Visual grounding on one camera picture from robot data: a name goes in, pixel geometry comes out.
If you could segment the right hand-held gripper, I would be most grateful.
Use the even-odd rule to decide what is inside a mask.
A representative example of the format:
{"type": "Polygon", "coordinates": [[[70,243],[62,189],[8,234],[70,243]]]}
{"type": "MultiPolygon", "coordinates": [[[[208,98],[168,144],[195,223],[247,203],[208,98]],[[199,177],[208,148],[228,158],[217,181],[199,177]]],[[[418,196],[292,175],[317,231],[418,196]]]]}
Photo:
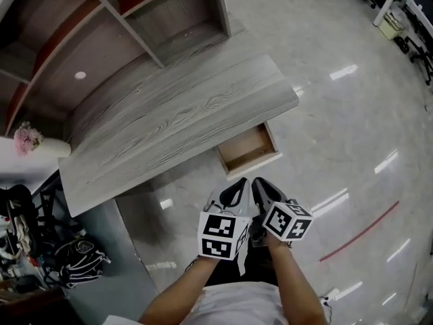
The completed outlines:
{"type": "Polygon", "coordinates": [[[265,236],[270,234],[282,242],[301,241],[313,223],[313,216],[294,199],[273,183],[256,177],[252,182],[252,195],[259,215],[250,226],[253,247],[266,246],[265,236]]]}

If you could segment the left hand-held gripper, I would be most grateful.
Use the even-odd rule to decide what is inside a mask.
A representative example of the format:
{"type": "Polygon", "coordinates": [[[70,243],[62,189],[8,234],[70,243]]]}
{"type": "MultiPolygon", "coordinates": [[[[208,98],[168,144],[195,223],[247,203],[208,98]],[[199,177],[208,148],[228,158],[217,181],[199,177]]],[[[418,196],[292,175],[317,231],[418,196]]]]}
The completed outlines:
{"type": "Polygon", "coordinates": [[[242,177],[215,188],[200,213],[199,255],[215,259],[234,259],[247,241],[251,216],[250,181],[242,177]]]}

